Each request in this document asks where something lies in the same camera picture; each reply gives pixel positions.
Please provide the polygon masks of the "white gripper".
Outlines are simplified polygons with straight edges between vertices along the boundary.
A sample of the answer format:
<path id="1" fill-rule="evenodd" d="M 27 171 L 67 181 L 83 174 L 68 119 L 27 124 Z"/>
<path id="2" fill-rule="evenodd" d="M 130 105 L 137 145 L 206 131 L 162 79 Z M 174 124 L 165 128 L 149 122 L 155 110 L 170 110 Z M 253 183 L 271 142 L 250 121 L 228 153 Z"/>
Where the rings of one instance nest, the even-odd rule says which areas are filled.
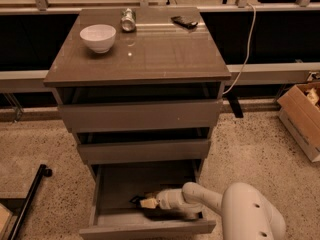
<path id="1" fill-rule="evenodd" d="M 146 199 L 140 201 L 142 208 L 163 210 L 181 210 L 184 198 L 180 189 L 166 189 L 162 191 L 148 192 Z"/>

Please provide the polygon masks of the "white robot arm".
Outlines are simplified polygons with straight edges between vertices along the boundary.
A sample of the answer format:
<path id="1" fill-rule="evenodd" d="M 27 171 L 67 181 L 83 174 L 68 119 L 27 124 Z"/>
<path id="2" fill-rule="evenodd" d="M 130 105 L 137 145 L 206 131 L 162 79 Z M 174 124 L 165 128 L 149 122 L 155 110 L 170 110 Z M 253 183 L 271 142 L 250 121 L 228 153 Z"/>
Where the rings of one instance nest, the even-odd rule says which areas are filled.
<path id="1" fill-rule="evenodd" d="M 284 240 L 286 223 L 279 210 L 253 186 L 232 183 L 223 194 L 197 183 L 147 194 L 147 209 L 200 212 L 203 207 L 221 216 L 224 240 Z"/>

